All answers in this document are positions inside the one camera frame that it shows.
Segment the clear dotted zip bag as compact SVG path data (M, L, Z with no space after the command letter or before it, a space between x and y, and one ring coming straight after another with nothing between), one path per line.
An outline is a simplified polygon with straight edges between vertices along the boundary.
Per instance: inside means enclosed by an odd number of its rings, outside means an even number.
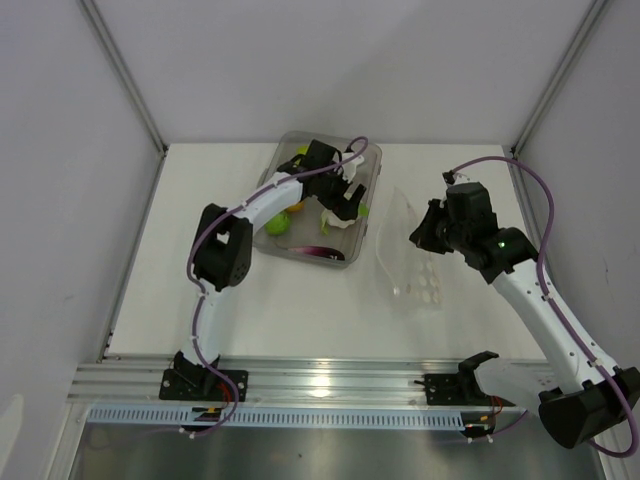
M394 187L375 240L375 254L392 308L406 314L441 311L441 281L430 252L416 247L410 234L417 213L404 192Z

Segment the orange fruit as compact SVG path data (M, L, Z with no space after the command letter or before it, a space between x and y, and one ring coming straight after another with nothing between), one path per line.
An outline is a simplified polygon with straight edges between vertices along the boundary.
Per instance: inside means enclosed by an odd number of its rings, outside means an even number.
M294 205L292 205L290 207L287 207L285 209L285 211L287 213L296 213L296 212L301 211L303 208L304 208L304 202L300 201L300 202L298 202L298 203L296 203L296 204L294 204Z

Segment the purple eggplant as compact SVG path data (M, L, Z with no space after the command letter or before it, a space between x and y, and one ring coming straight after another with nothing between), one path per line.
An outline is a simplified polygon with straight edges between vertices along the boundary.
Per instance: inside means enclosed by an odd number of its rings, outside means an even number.
M345 260L345 255L341 251L325 246L296 246L288 248L288 251L299 255L307 255L333 261Z

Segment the green custard apple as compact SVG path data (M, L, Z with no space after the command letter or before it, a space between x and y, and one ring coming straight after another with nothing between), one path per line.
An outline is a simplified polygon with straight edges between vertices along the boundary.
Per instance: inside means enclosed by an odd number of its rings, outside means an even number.
M282 211L271 218L264 226L266 233L270 236L281 236L290 229L291 218L286 211Z

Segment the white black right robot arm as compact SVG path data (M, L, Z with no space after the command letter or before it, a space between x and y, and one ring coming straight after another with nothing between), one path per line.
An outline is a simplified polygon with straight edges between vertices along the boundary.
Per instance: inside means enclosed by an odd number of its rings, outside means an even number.
M633 419L638 369L620 367L596 344L546 279L527 236L499 227L481 183L452 185L444 198L430 200L409 240L431 253L460 253L517 313L553 371L545 380L494 352L478 353L458 365L464 401L498 397L526 409L567 449Z

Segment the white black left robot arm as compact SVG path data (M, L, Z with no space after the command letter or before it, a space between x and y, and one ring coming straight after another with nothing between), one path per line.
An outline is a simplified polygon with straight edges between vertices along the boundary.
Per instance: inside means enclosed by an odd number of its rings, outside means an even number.
M306 151L280 165L265 183L234 208L208 205L201 214L186 264L187 279L198 300L187 343L164 372L163 400L239 401L237 376L219 370L221 307L247 276L254 234L287 208L309 197L338 219L358 219L364 185L355 185L345 169L363 157L368 140L359 136L344 151L312 140Z

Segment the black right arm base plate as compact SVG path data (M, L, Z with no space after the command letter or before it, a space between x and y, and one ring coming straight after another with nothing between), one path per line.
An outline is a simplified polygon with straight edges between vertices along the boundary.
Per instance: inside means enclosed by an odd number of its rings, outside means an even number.
M459 374L427 373L413 383L422 387L430 406L513 406L503 398L482 393L474 381L463 380Z

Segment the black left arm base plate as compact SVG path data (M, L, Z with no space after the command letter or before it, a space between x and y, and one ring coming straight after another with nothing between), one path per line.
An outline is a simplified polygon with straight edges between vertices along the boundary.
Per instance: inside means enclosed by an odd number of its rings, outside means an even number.
M239 402L246 399L247 387L249 385L249 372L246 370L222 370L237 387ZM206 372L205 382L192 384L182 378L175 370L167 369L163 373L159 389L159 399L164 401L210 401L210 402L233 402L234 396L231 386L212 374Z

